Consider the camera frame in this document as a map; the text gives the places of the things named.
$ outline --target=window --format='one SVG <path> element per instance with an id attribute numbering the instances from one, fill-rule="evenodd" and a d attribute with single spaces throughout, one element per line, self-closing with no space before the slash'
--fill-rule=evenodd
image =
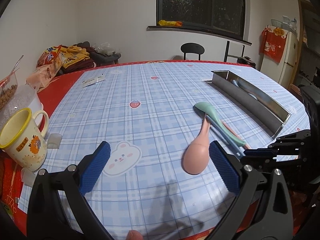
<path id="1" fill-rule="evenodd" d="M 159 20 L 182 21 L 183 27 L 243 39 L 245 0 L 157 0 Z"/>

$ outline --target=pink spoon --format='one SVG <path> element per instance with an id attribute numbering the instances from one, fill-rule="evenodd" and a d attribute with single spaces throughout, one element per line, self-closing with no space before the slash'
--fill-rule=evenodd
<path id="1" fill-rule="evenodd" d="M 209 162 L 210 123 L 204 117 L 199 135 L 190 143 L 183 158 L 184 170 L 192 175 L 200 174 Z"/>

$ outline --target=wooden chair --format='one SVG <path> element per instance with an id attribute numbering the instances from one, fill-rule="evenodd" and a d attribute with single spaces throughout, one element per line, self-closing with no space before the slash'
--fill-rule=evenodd
<path id="1" fill-rule="evenodd" d="M 293 94 L 300 102 L 303 102 L 302 96 L 301 96 L 301 92 L 300 92 L 300 88 L 296 87 L 293 84 L 290 84 L 288 91 Z"/>
<path id="2" fill-rule="evenodd" d="M 226 51 L 225 51 L 225 53 L 224 53 L 224 60 L 223 60 L 223 62 L 227 62 L 228 57 L 233 57 L 233 58 L 237 58 L 237 59 L 243 57 L 243 54 L 244 54 L 244 45 L 243 45 L 243 48 L 242 48 L 242 55 L 241 55 L 241 57 L 234 56 L 234 55 L 229 55 L 229 46 L 230 46 L 230 41 L 227 41 Z"/>
<path id="3" fill-rule="evenodd" d="M 198 54 L 200 60 L 200 56 L 204 54 L 204 47 L 197 43 L 185 43 L 181 46 L 181 51 L 184 53 L 184 60 L 186 60 L 186 53 Z"/>

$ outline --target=yellow rim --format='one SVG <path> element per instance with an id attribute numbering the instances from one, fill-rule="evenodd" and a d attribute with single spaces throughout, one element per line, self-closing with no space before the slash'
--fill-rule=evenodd
<path id="1" fill-rule="evenodd" d="M 0 148 L 1 149 L 7 148 L 10 145 L 12 145 L 15 142 L 15 140 L 17 140 L 19 138 L 19 136 L 22 134 L 22 132 L 27 128 L 27 126 L 28 126 L 28 124 L 29 124 L 29 122 L 31 120 L 31 115 L 32 115 L 32 112 L 31 112 L 30 108 L 23 108 L 23 109 L 19 110 L 11 118 L 13 118 L 16 114 L 18 114 L 18 113 L 20 113 L 22 111 L 26 111 L 26 110 L 28 111 L 28 117 L 27 117 L 27 120 L 24 122 L 23 126 L 21 127 L 20 131 L 6 145 L 1 145 L 0 144 Z M 2 132 L 4 130 L 4 128 L 8 125 L 9 121 L 11 120 L 11 118 L 8 120 L 8 122 L 5 124 L 5 126 L 2 128 L 2 131 L 0 132 L 0 137 L 1 137 L 1 134 L 2 134 Z"/>

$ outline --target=black chair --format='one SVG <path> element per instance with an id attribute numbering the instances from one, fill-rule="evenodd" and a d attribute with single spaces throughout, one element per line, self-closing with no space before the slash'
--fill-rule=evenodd
<path id="1" fill-rule="evenodd" d="M 230 41 L 227 41 L 226 52 L 224 53 L 224 60 L 223 60 L 223 62 L 227 62 L 228 57 L 233 57 L 233 58 L 237 58 L 237 59 L 243 57 L 243 54 L 244 54 L 244 45 L 243 45 L 243 48 L 242 48 L 242 55 L 241 55 L 241 57 L 229 55 L 229 46 L 230 46 Z"/>
<path id="2" fill-rule="evenodd" d="M 184 53 L 183 59 L 186 60 L 186 53 L 194 53 L 199 55 L 204 54 L 204 47 L 197 43 L 185 43 L 181 46 L 181 51 Z"/>

